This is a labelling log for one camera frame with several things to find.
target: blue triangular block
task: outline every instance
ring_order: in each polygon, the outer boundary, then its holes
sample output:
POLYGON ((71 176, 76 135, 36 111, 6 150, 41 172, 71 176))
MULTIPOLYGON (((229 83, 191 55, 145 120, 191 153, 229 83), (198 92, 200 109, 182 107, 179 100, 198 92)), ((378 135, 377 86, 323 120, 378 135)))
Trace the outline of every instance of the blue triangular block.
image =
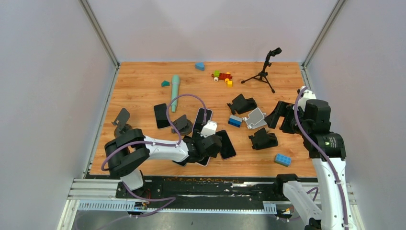
POLYGON ((203 62, 196 63, 196 64, 194 65, 194 67, 195 67, 196 69, 198 69, 198 70, 203 71, 203 70, 204 70, 204 63, 203 63, 203 62))
POLYGON ((169 81, 165 80, 161 83, 161 87, 170 86, 169 81))

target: gray floor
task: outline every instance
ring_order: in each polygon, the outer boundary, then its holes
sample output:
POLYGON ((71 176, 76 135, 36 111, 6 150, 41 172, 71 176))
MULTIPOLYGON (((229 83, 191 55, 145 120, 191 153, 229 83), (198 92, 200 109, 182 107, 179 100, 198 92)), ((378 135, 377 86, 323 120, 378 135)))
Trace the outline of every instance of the gray floor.
MULTIPOLYGON (((77 229, 96 230, 109 222, 128 216, 118 211, 80 211, 77 229)), ((150 217, 125 218, 104 230, 303 230, 302 220, 284 223, 269 215, 157 213, 150 217)))

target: blue toy block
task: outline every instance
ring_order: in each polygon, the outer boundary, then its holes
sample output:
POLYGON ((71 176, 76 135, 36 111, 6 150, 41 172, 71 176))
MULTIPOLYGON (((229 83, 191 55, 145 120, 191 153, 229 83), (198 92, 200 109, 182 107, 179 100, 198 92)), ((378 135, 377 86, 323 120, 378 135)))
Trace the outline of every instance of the blue toy block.
POLYGON ((198 70, 204 71, 204 63, 203 63, 203 62, 196 63, 196 64, 194 65, 194 67, 195 67, 196 69, 198 69, 198 70))
POLYGON ((238 117, 238 116, 234 116, 231 115, 230 118, 228 119, 228 123, 232 126, 235 126, 237 128, 241 127, 241 123, 242 123, 242 118, 238 117))
POLYGON ((169 81, 165 80, 161 83, 161 87, 170 86, 169 81))
POLYGON ((283 156, 281 154, 276 154, 273 162, 288 167, 289 165, 291 165, 292 159, 290 157, 283 156))

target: toy train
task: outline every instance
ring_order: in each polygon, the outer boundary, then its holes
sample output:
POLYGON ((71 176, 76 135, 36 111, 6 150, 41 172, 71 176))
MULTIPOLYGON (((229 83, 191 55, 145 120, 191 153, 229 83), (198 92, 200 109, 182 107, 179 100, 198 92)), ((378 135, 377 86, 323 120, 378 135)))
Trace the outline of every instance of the toy train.
POLYGON ((212 74, 213 80, 214 81, 218 81, 218 80, 225 80, 226 78, 228 78, 229 80, 231 80, 233 78, 233 76, 231 76, 231 74, 229 72, 227 73, 220 73, 219 70, 215 70, 214 73, 212 74))

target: table surface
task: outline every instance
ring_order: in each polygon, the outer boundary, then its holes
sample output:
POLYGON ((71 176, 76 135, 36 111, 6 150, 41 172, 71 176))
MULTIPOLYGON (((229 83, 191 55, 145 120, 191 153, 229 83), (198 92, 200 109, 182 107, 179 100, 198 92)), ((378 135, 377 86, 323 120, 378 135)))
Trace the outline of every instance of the table surface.
MULTIPOLYGON (((144 175, 175 175, 175 176, 250 176, 274 177, 281 173, 295 173, 300 177, 316 177, 316 172, 309 159, 308 151, 303 146, 300 135, 285 134, 277 128, 271 129, 276 134, 277 147, 254 150, 249 135, 258 129, 249 130, 243 122, 240 128, 229 125, 231 115, 227 103, 244 94, 245 98, 253 97, 262 112, 269 114, 279 100, 294 103, 297 89, 303 85, 302 76, 297 63, 273 63, 267 69, 268 79, 276 93, 273 94, 266 83, 250 80, 244 84, 241 81, 254 76, 261 71, 262 62, 205 62, 205 71, 195 69, 194 62, 125 62, 120 66, 117 81, 103 128, 100 133, 90 174, 108 174, 101 170, 105 160, 104 145, 114 139, 112 121, 120 110, 126 108, 131 117, 127 122, 133 128, 140 128, 144 135, 157 139, 177 140, 170 128, 157 129, 154 115, 154 105, 170 102, 171 86, 161 87, 164 80, 171 82, 172 76, 180 76, 179 94, 193 93, 201 97, 208 109, 213 111, 212 120, 218 124, 217 130, 225 129, 237 152, 228 160, 211 158, 208 166, 188 163, 181 167, 170 160, 150 160, 144 162, 139 169, 144 175), (228 88, 223 81, 214 82, 211 74, 214 70, 230 72, 233 76, 233 87, 228 88), (273 162, 275 155, 292 158, 292 164, 285 167, 273 162)), ((175 113, 170 113, 172 120, 183 114, 194 122, 201 103, 193 97, 181 97, 175 113)))

